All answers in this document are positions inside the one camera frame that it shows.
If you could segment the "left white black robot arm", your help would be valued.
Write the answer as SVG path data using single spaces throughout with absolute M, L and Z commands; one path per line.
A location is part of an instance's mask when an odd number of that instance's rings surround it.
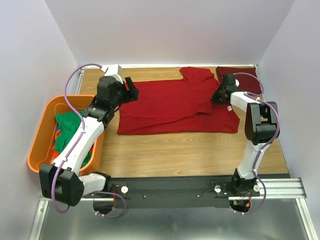
M 78 130 L 57 158 L 51 164 L 44 163 L 39 170 L 42 195 L 53 204 L 76 206 L 82 197 L 96 193 L 104 198 L 111 191 L 111 177 L 105 173 L 93 172 L 81 176 L 83 161 L 115 116 L 115 112 L 129 102 L 137 101 L 139 90 L 127 76 L 125 82 L 119 77 L 107 75 L 99 79 L 97 92 L 90 105 L 80 116 Z

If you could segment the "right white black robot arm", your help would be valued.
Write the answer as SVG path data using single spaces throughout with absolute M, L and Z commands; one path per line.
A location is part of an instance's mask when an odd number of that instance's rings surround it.
M 260 93 L 238 89 L 239 75 L 253 77 L 259 84 Z M 237 107 L 245 112 L 244 133 L 247 145 L 243 159 L 235 169 L 228 187 L 236 196 L 242 196 L 254 189 L 265 151 L 280 134 L 278 106 L 274 101 L 261 99 L 263 93 L 264 88 L 256 76 L 238 72 L 225 74 L 218 90 L 211 96 L 214 103 Z

